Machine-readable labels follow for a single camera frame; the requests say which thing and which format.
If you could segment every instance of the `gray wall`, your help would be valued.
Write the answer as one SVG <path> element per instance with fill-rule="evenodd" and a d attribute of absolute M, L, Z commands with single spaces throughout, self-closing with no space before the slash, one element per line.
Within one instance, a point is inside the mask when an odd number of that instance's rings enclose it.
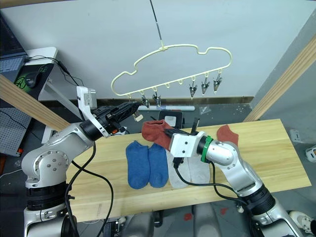
<path fill-rule="evenodd" d="M 253 108 L 315 34 L 316 10 L 259 89 L 251 102 Z M 313 63 L 261 117 L 261 119 L 278 118 L 282 120 L 287 130 L 290 128 L 298 129 L 305 143 L 316 143 L 316 63 Z"/>
<path fill-rule="evenodd" d="M 221 46 L 233 54 L 216 97 L 254 96 L 316 7 L 307 0 L 153 0 L 166 45 Z M 149 0 L 77 0 L 2 9 L 26 49 L 55 46 L 60 59 L 99 98 L 115 98 L 112 79 L 132 71 L 133 62 L 160 47 Z M 118 92 L 189 76 L 226 65 L 225 53 L 197 56 L 169 49 L 139 65 L 139 73 L 117 82 Z M 196 97 L 201 97 L 197 79 Z M 68 98 L 76 90 L 62 78 L 54 84 Z M 161 87 L 162 97 L 189 98 L 189 82 Z M 213 89 L 207 92 L 214 97 Z"/>

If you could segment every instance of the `white sock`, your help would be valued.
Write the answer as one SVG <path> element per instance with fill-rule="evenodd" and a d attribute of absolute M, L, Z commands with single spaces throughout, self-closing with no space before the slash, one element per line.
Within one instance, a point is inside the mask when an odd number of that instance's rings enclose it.
<path fill-rule="evenodd" d="M 167 162 L 168 162 L 168 172 L 169 172 L 169 181 L 171 186 L 174 189 L 181 189 L 187 186 L 187 184 L 183 183 L 179 176 L 177 175 L 175 169 L 173 168 L 173 155 L 166 150 L 167 154 Z M 188 158 L 183 159 L 183 163 L 179 165 L 179 173 L 181 176 L 188 182 L 190 182 L 190 170 L 189 170 L 189 163 Z"/>
<path fill-rule="evenodd" d="M 201 155 L 188 158 L 191 181 L 195 184 L 207 184 L 211 177 L 209 164 L 201 161 Z"/>

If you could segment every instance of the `laptop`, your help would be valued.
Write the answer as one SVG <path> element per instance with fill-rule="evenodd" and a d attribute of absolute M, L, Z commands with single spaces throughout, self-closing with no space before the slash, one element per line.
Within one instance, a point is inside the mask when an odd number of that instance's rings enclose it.
<path fill-rule="evenodd" d="M 2 15 L 0 32 L 0 73 L 14 83 L 27 54 Z"/>

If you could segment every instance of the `pegboard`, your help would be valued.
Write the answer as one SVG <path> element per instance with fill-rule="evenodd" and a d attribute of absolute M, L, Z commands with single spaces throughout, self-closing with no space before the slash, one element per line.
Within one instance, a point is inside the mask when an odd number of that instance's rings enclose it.
<path fill-rule="evenodd" d="M 30 124 L 31 117 L 17 108 L 1 108 L 0 111 L 7 113 L 25 127 L 28 127 Z M 20 153 L 17 151 L 26 129 L 13 121 L 8 115 L 0 112 L 0 152 L 19 157 Z"/>

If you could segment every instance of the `green ring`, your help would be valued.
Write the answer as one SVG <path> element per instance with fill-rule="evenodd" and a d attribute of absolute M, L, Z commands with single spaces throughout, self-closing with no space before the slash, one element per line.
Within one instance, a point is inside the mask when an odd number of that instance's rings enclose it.
<path fill-rule="evenodd" d="M 202 157 L 201 157 L 202 162 L 205 162 L 206 153 L 207 153 L 209 144 L 211 144 L 212 141 L 213 141 L 213 138 L 211 136 L 207 136 L 206 141 L 205 141 L 205 145 L 203 148 L 203 152 L 202 152 Z"/>

